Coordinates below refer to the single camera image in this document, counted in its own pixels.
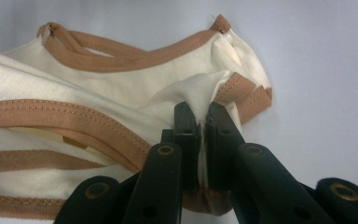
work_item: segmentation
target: gray background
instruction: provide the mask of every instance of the gray background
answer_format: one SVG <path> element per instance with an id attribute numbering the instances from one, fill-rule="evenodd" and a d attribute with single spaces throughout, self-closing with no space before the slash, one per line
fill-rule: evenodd
<path id="1" fill-rule="evenodd" d="M 0 52 L 48 21 L 156 49 L 208 28 L 218 14 L 255 50 L 273 88 L 272 108 L 243 126 L 245 140 L 271 149 L 313 188 L 330 176 L 358 185 L 358 1 L 0 0 Z M 183 223 L 196 222 L 237 221 L 184 212 Z"/>

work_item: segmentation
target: tan binding tape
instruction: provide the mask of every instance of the tan binding tape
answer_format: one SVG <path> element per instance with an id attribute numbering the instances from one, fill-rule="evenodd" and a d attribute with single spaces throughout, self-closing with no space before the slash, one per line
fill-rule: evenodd
<path id="1" fill-rule="evenodd" d="M 0 127 L 21 126 L 57 128 L 86 135 L 93 141 L 84 145 L 99 150 L 133 172 L 142 168 L 150 148 L 145 140 L 116 120 L 82 105 L 48 100 L 1 101 Z"/>
<path id="2" fill-rule="evenodd" d="M 37 32 L 37 36 L 42 35 L 45 29 L 52 30 L 55 37 L 58 38 L 63 46 L 74 53 L 96 55 L 87 49 L 94 49 L 112 56 L 126 56 L 143 54 L 146 52 L 143 49 L 138 49 L 97 35 L 89 35 L 78 31 L 67 31 L 55 22 L 49 22 L 48 24 L 41 26 Z"/>
<path id="3" fill-rule="evenodd" d="M 0 172 L 37 168 L 81 170 L 100 167 L 103 165 L 45 149 L 0 151 Z"/>
<path id="4" fill-rule="evenodd" d="M 53 220 L 65 200 L 0 196 L 0 217 Z"/>
<path id="5" fill-rule="evenodd" d="M 214 101 L 221 105 L 235 102 L 241 124 L 246 123 L 272 104 L 272 90 L 262 86 L 255 89 L 251 80 L 234 73 L 219 89 Z"/>
<path id="6" fill-rule="evenodd" d="M 69 33 L 65 32 L 63 27 L 56 23 L 48 23 L 39 30 L 38 34 L 43 34 L 44 29 L 50 29 L 44 46 L 58 62 L 77 70 L 111 73 L 139 70 L 169 62 L 203 46 L 215 34 L 228 31 L 229 24 L 222 16 L 218 16 L 210 30 L 198 32 L 162 49 L 117 57 L 90 55 L 89 52 L 83 53 L 85 49 L 78 48 L 71 41 L 66 41 L 71 39 Z M 95 38 L 95 36 L 89 37 L 89 44 L 96 42 L 98 42 L 98 38 Z M 107 46 L 90 46 L 97 49 L 108 49 Z"/>

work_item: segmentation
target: clamp jaw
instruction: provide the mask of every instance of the clamp jaw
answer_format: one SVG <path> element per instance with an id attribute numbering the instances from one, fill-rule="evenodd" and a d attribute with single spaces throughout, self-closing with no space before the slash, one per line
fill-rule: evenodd
<path id="1" fill-rule="evenodd" d="M 358 223 L 358 187 L 326 178 L 316 189 L 297 182 L 258 144 L 245 143 L 226 109 L 206 117 L 208 187 L 230 190 L 240 223 Z M 197 189 L 200 125 L 187 103 L 174 109 L 144 167 L 122 183 L 105 176 L 82 182 L 54 223 L 180 223 L 182 190 Z"/>

